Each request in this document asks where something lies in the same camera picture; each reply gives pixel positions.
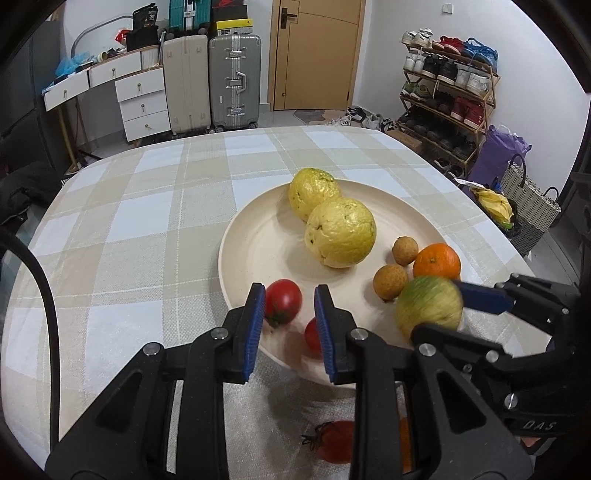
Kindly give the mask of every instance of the wooden door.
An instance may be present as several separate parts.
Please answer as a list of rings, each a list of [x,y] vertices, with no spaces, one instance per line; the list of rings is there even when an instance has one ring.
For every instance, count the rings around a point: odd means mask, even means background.
[[[275,110],[347,108],[362,0],[281,0]]]

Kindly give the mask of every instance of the suitcase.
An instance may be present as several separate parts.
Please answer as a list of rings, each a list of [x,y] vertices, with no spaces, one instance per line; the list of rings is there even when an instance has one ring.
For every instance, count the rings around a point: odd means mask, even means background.
[[[207,37],[192,35],[167,40],[163,58],[171,130],[179,134],[209,127]]]
[[[212,0],[170,0],[168,27],[205,35],[212,20]]]
[[[261,39],[224,35],[209,41],[212,129],[256,128],[261,101]]]

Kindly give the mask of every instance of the white wall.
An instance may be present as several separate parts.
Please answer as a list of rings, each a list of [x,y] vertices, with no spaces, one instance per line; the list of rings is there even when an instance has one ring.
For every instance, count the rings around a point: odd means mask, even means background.
[[[433,0],[374,0],[367,54],[356,103],[397,118],[407,53],[405,30],[431,28],[463,40],[476,37],[499,53],[501,82],[492,121],[517,132],[531,145],[528,174],[542,189],[560,190],[579,151],[589,96],[542,31],[511,0],[456,0],[453,15]]]

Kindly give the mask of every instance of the table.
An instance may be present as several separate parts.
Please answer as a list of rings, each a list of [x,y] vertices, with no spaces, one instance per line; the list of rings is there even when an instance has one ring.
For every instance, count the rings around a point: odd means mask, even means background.
[[[65,185],[31,242],[56,299],[60,435],[145,343],[191,342],[223,322],[227,308],[217,255],[228,223],[251,199],[308,166],[371,184],[413,205],[459,253],[465,281],[493,285],[512,272],[532,274],[454,184],[380,132],[257,129],[115,155]],[[43,465],[49,361],[41,307],[32,276],[21,268],[2,344],[2,399],[9,427]],[[516,355],[541,352],[548,341],[508,314],[465,316],[472,333],[502,342]],[[323,421],[352,419],[353,403],[350,391],[299,379],[259,354],[246,387],[225,387],[230,477],[346,478],[347,466],[317,460],[299,438]]]

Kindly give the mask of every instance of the blue shoe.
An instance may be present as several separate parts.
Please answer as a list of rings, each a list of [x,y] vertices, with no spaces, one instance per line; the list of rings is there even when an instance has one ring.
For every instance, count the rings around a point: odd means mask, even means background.
[[[496,50],[490,47],[484,46],[474,56],[474,60],[481,61],[492,67],[492,71],[496,73],[496,65],[499,61],[499,54]]]

